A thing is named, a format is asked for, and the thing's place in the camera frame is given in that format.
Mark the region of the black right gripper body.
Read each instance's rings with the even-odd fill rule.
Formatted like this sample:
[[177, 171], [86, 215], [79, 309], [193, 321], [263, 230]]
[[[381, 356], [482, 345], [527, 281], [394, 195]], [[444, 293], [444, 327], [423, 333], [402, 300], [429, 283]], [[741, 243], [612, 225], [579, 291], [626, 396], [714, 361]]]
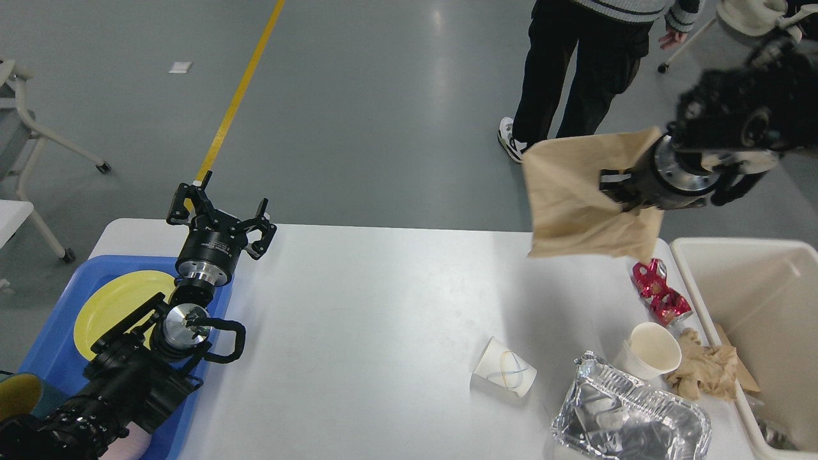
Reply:
[[677, 210], [701, 206], [721, 175], [703, 169], [699, 155], [675, 151], [663, 135], [630, 169], [630, 193], [635, 206]]

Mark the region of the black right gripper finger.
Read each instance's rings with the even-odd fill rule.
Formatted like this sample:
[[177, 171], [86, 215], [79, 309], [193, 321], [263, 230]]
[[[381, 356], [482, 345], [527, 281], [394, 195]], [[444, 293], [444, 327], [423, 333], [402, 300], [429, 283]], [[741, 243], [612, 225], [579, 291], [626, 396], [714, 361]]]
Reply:
[[646, 207], [642, 183], [645, 175], [632, 169], [602, 169], [599, 172], [599, 191], [617, 203], [621, 212]]

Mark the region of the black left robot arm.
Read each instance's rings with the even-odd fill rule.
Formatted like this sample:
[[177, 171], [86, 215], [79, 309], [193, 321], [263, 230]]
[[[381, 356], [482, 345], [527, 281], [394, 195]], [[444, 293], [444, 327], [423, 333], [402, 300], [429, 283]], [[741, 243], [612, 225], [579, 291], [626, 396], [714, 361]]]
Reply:
[[171, 295], [155, 293], [92, 345], [87, 384], [46, 417], [2, 421], [3, 459], [98, 459], [128, 436], [134, 423], [152, 433], [201, 387], [202, 361], [230, 364], [242, 357], [246, 329], [208, 312], [218, 288], [234, 277], [242, 252], [260, 259], [277, 226], [262, 198], [254, 217], [239, 218], [206, 195], [212, 172], [178, 185], [166, 221], [186, 226]]

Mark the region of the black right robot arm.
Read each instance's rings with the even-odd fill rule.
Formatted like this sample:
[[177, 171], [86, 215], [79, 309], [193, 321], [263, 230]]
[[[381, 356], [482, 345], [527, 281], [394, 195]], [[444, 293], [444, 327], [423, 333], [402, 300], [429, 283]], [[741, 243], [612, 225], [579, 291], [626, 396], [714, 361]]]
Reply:
[[782, 157], [816, 156], [816, 99], [816, 41], [770, 38], [739, 67], [704, 71], [634, 166], [601, 170], [599, 191], [624, 211], [725, 206]]

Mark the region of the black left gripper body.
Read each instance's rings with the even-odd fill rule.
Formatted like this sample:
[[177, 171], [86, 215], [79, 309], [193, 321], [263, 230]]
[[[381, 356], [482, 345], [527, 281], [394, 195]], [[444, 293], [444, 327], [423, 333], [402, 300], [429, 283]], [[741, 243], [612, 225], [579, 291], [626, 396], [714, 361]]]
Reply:
[[205, 215], [192, 217], [188, 235], [176, 259], [176, 272], [182, 279], [206, 280], [211, 285], [228, 285], [247, 245], [245, 234], [233, 234], [230, 229], [239, 218], [225, 213], [211, 224]]

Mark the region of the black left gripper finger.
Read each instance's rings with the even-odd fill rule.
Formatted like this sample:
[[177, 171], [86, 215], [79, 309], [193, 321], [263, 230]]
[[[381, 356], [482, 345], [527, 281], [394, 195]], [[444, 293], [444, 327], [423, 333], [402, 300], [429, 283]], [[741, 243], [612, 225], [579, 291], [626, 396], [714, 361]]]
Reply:
[[258, 260], [266, 254], [277, 232], [277, 225], [270, 221], [266, 212], [268, 202], [268, 198], [262, 198], [254, 217], [229, 225], [230, 237], [240, 250], [248, 253], [253, 260]]
[[206, 186], [212, 177], [212, 171], [207, 170], [201, 181], [194, 183], [179, 183], [173, 192], [170, 208], [167, 211], [167, 224], [172, 226], [193, 223], [194, 227], [217, 226], [220, 222], [217, 209], [206, 195]]

